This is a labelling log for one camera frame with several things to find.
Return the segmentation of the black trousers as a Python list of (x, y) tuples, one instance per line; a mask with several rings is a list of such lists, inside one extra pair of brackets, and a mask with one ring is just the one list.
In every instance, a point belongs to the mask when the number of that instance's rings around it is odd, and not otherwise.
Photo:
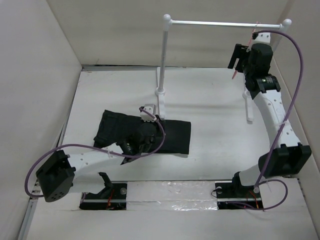
[(156, 122), (143, 122), (140, 117), (105, 110), (94, 137), (93, 146), (96, 148), (108, 147), (123, 141), (133, 134), (142, 124), (153, 124), (157, 128), (155, 142), (147, 153), (155, 151), (157, 154), (189, 154), (192, 124), (189, 121), (161, 120), (165, 139)]

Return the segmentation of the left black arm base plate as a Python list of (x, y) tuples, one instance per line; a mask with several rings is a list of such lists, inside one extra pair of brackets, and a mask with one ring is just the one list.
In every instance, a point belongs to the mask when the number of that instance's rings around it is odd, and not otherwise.
[(99, 193), (83, 193), (79, 208), (93, 211), (122, 211), (127, 209), (127, 182), (116, 182), (112, 188)]

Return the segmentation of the pink clothes hanger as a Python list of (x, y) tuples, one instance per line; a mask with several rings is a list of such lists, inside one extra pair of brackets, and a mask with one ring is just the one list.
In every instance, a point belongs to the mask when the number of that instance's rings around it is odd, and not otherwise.
[[(254, 28), (254, 29), (252, 30), (251, 35), (255, 32), (255, 30), (256, 30), (256, 28)], [(249, 41), (248, 41), (248, 43), (247, 43), (247, 46), (250, 46), (251, 42), (252, 42), (252, 36), (250, 37), (250, 39), (249, 39)], [(236, 77), (237, 73), (238, 73), (238, 71), (235, 69), (235, 70), (234, 70), (234, 73), (233, 73), (233, 76), (232, 76), (231, 79), (234, 79), (234, 78)]]

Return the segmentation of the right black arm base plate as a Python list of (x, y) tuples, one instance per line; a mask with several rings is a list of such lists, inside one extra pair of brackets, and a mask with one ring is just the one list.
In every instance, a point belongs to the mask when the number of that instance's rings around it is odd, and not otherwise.
[(219, 210), (262, 209), (263, 201), (260, 193), (246, 189), (236, 193), (231, 182), (215, 182), (215, 189), (211, 195), (217, 199)]

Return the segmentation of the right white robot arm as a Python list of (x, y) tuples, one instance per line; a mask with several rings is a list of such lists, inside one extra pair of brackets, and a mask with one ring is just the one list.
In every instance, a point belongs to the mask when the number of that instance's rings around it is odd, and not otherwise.
[(244, 74), (245, 87), (260, 111), (272, 149), (253, 167), (234, 174), (231, 191), (237, 197), (253, 190), (256, 182), (298, 174), (312, 153), (285, 119), (280, 84), (269, 73), (272, 57), (268, 44), (255, 43), (251, 47), (236, 44), (228, 64), (228, 68)]

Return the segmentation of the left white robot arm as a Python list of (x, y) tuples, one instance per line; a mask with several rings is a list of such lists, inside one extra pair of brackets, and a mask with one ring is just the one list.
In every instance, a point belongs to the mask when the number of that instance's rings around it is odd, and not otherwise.
[[(149, 156), (151, 146), (156, 142), (156, 135), (165, 136), (163, 127), (152, 123), (143, 123), (127, 138), (102, 149), (91, 147), (89, 152), (67, 155), (63, 150), (56, 150), (37, 170), (43, 197), (52, 203), (68, 193), (86, 193), (98, 199), (108, 198), (114, 185), (101, 168), (131, 163), (141, 157)], [(78, 178), (91, 172), (97, 173), (102, 181), (90, 187)]]

